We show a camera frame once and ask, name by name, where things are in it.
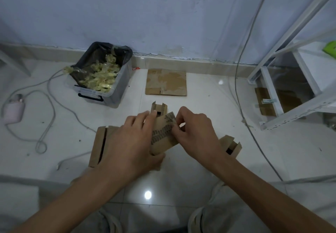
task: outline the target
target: pink device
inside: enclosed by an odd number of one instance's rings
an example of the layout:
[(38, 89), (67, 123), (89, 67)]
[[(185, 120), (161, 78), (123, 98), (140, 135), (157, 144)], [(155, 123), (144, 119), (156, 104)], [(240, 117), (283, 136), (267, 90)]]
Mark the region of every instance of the pink device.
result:
[(13, 124), (20, 122), (23, 116), (24, 107), (25, 106), (22, 99), (6, 104), (3, 114), (4, 124)]

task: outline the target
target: white wall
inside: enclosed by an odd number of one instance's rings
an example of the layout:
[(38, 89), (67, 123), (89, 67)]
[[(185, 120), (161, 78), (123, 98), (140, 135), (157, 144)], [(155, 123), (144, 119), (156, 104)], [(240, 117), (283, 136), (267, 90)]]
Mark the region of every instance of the white wall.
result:
[[(312, 0), (266, 0), (242, 62), (255, 63)], [(0, 0), (0, 40), (232, 61), (260, 0)]]

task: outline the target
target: left hand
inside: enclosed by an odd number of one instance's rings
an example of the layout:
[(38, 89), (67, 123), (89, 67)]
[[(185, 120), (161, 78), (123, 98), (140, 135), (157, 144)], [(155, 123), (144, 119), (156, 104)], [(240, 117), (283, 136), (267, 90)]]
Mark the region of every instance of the left hand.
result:
[(158, 167), (165, 154), (153, 156), (150, 154), (150, 142), (157, 112), (149, 111), (128, 116), (124, 125), (112, 133), (109, 139), (110, 147), (98, 167), (106, 175), (118, 175), (126, 183), (135, 180), (144, 173)]

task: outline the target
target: hand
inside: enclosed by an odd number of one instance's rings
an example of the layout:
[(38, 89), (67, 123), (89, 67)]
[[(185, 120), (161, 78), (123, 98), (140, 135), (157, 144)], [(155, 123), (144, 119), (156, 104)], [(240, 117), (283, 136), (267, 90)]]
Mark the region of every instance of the hand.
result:
[(213, 160), (223, 153), (211, 120), (205, 114), (194, 114), (186, 107), (181, 107), (176, 123), (172, 129), (174, 137), (187, 154), (209, 168)]
[(107, 175), (121, 176), (125, 184), (158, 167), (165, 154), (153, 156), (149, 153), (156, 115), (154, 110), (150, 114), (146, 111), (128, 116), (125, 124), (107, 137), (110, 147), (98, 167)]

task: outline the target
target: right hand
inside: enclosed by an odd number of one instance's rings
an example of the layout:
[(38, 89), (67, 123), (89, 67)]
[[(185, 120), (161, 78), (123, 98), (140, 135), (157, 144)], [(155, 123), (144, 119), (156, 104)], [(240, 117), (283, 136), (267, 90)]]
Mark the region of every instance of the right hand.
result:
[(191, 157), (208, 168), (223, 153), (211, 120), (205, 114), (194, 114), (181, 107), (172, 134)]

